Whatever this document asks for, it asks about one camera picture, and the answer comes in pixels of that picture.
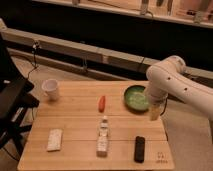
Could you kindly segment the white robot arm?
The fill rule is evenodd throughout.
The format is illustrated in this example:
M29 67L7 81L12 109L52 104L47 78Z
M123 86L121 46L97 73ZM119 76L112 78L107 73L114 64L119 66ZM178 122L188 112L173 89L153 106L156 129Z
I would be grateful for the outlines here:
M185 61L176 55L151 65L146 76L146 97L151 105L160 105L169 94L179 98L213 121L213 88L186 78Z

